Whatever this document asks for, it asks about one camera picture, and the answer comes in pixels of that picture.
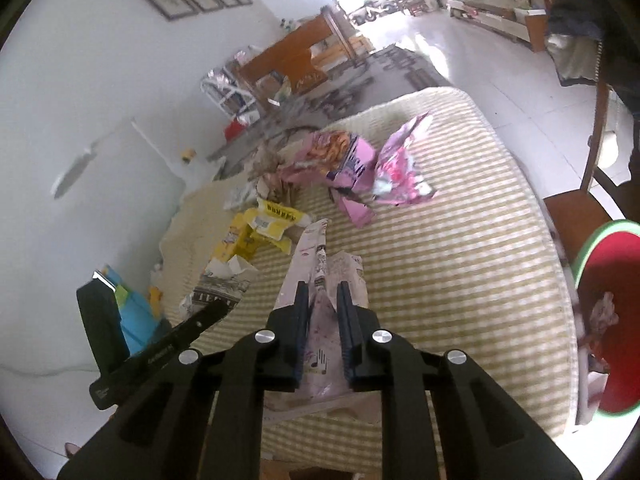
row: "paper packaging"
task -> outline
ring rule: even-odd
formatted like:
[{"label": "paper packaging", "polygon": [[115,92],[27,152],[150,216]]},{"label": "paper packaging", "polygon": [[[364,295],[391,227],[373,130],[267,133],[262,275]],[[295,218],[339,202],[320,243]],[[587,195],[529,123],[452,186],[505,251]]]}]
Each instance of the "paper packaging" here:
[{"label": "paper packaging", "polygon": [[258,269],[242,256],[233,256],[228,262],[212,258],[204,269],[191,294],[180,302],[179,311],[187,319],[201,311],[213,298],[230,300],[231,311],[242,299],[251,282],[258,275]]},{"label": "paper packaging", "polygon": [[244,212],[244,220],[254,229],[251,238],[270,242],[285,254],[291,254],[292,245],[290,237],[284,236],[285,231],[311,224],[308,214],[261,198],[258,198],[258,209],[253,207]]},{"label": "paper packaging", "polygon": [[298,282],[309,283],[311,272],[316,264],[316,250],[326,244],[326,226],[329,221],[326,218],[319,220],[307,227],[296,246],[291,258],[289,270],[284,277],[280,292],[273,307],[281,308],[292,305],[296,299]]},{"label": "paper packaging", "polygon": [[376,150],[362,137],[333,130],[305,137],[292,164],[280,168],[283,180],[294,184],[326,184],[354,192],[371,188]]},{"label": "paper packaging", "polygon": [[228,262],[237,254],[245,260],[250,260],[260,242],[251,238],[251,228],[244,220],[242,213],[237,213],[226,232],[225,238],[213,249],[213,257],[221,262]]},{"label": "paper packaging", "polygon": [[341,251],[326,256],[323,219],[300,237],[274,309],[294,303],[298,282],[309,284],[311,315],[300,387],[292,394],[265,392],[263,423],[273,424],[318,412],[340,412],[366,422],[380,420],[380,396],[355,394],[344,378],[336,314],[337,287],[349,283],[354,304],[369,307],[359,256]]}]

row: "crumpled wrapper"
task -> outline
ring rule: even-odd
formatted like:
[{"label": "crumpled wrapper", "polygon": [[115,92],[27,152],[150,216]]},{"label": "crumpled wrapper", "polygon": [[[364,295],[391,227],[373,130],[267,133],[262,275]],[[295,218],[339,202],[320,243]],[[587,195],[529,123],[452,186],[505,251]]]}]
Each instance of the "crumpled wrapper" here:
[{"label": "crumpled wrapper", "polygon": [[411,205],[426,202],[436,193],[409,153],[411,144],[427,135],[431,122],[430,113],[418,115],[387,139],[378,155],[373,181],[377,202]]},{"label": "crumpled wrapper", "polygon": [[228,300],[231,311],[257,276],[258,269],[242,256],[233,256],[228,262],[212,258],[193,291],[180,302],[180,316],[182,319],[190,318],[214,298]]},{"label": "crumpled wrapper", "polygon": [[371,189],[376,150],[361,136],[343,130],[313,132],[306,136],[293,163],[280,168],[285,182],[332,188],[331,197],[356,227],[373,220],[375,213],[356,193]]},{"label": "crumpled wrapper", "polygon": [[311,413],[326,412],[366,422],[381,418],[380,394],[356,394],[344,377],[342,347],[336,313],[337,288],[349,284],[353,303],[369,307],[362,260],[341,251],[326,256],[323,219],[300,237],[275,308],[293,304],[299,281],[309,285],[310,320],[300,387],[293,393],[265,392],[264,424],[274,424]]}]

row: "plastic bag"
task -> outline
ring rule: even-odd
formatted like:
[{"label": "plastic bag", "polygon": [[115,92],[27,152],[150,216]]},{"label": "plastic bag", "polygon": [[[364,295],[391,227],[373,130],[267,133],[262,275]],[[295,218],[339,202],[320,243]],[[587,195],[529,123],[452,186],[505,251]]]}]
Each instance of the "plastic bag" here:
[{"label": "plastic bag", "polygon": [[415,167],[409,147],[424,138],[433,116],[418,115],[393,133],[380,150],[372,193],[378,202],[410,205],[426,202],[436,193],[420,170]]},{"label": "plastic bag", "polygon": [[337,287],[347,281],[353,303],[369,307],[362,260],[343,251],[326,256],[323,219],[300,237],[275,308],[293,304],[299,281],[308,283],[310,320],[300,387],[294,393],[265,392],[265,424],[318,412],[340,412],[366,422],[380,420],[377,394],[356,394],[344,377],[336,314]]},{"label": "plastic bag", "polygon": [[333,130],[306,136],[293,163],[278,173],[294,184],[326,184],[361,192],[372,186],[375,163],[376,150],[366,140]]},{"label": "plastic bag", "polygon": [[291,253],[291,240],[284,235],[286,229],[311,224],[308,214],[261,198],[257,208],[244,212],[244,220],[254,229],[251,236],[255,240],[271,242],[285,254]]}]

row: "floor tile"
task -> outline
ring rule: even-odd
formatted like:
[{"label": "floor tile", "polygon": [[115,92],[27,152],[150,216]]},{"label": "floor tile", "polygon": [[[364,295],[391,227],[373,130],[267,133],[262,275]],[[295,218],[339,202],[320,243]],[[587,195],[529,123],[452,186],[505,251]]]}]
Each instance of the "floor tile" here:
[{"label": "floor tile", "polygon": [[[583,102],[533,117],[533,121],[566,157],[578,174],[584,172],[589,156],[587,142],[593,132],[593,114],[593,104]],[[605,173],[610,177],[623,173],[628,165],[628,157],[633,144],[630,124],[625,124],[625,121],[621,120],[617,137],[618,159],[605,170]]]},{"label": "floor tile", "polygon": [[580,178],[574,169],[533,121],[508,124],[496,128],[496,133],[524,166],[539,197],[580,187]]},{"label": "floor tile", "polygon": [[521,73],[498,72],[492,82],[529,117],[545,114],[566,106],[590,102],[595,105],[595,88],[576,85],[560,86],[555,72],[535,68]]},{"label": "floor tile", "polygon": [[525,113],[491,83],[471,83],[462,89],[476,102],[494,128],[527,120]]},{"label": "floor tile", "polygon": [[607,174],[607,176],[613,181],[614,184],[617,185],[631,180],[631,173],[629,173],[629,168],[625,168],[624,170],[620,171],[620,173],[616,173],[615,175]]},{"label": "floor tile", "polygon": [[98,376],[69,371],[29,377],[0,370],[0,404],[11,406],[2,416],[12,431],[47,449],[64,453],[65,442],[82,446],[114,412],[97,410],[91,400],[89,385]]},{"label": "floor tile", "polygon": [[631,433],[639,413],[639,406],[617,416],[596,412],[589,424],[554,440],[580,470],[583,480],[597,480]]},{"label": "floor tile", "polygon": [[596,186],[591,187],[590,193],[600,202],[604,210],[609,213],[612,220],[622,220],[625,217],[609,194],[602,189],[602,186],[596,184]]}]

